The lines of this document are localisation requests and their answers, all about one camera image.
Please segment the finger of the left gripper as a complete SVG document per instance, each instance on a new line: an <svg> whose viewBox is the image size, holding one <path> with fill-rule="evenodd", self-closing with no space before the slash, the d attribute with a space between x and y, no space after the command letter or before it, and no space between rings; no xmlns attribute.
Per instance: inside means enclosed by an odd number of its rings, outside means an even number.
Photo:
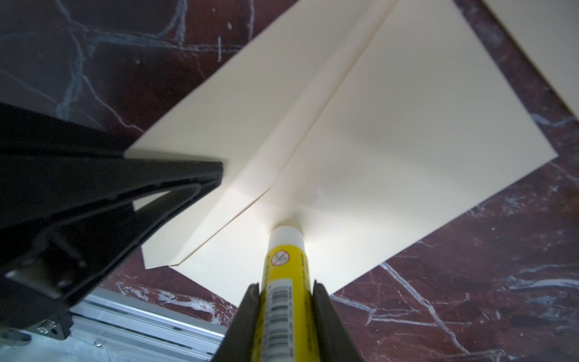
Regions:
<svg viewBox="0 0 579 362"><path fill-rule="evenodd" d="M217 189L220 162L127 159L111 134L1 106L1 325L67 312Z"/></svg>

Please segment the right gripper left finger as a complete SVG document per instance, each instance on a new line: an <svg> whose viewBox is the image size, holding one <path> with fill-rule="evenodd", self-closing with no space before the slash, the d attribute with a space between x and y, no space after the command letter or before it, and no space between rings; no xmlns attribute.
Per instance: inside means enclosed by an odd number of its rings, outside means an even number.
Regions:
<svg viewBox="0 0 579 362"><path fill-rule="evenodd" d="M251 284L212 362L251 361L259 311L259 285Z"/></svg>

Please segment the yellow glue stick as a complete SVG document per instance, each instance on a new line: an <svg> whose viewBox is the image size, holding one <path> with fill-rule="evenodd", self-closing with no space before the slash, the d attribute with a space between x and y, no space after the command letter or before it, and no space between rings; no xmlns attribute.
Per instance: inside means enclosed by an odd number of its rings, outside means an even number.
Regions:
<svg viewBox="0 0 579 362"><path fill-rule="evenodd" d="M270 235L262 276L252 361L319 361L312 283L302 233L281 226Z"/></svg>

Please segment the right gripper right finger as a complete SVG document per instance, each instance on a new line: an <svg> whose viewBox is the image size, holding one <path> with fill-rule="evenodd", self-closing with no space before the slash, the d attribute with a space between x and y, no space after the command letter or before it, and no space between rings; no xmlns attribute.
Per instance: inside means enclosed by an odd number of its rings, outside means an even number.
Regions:
<svg viewBox="0 0 579 362"><path fill-rule="evenodd" d="M312 306L322 362L362 362L362 357L331 303L324 285L313 286Z"/></svg>

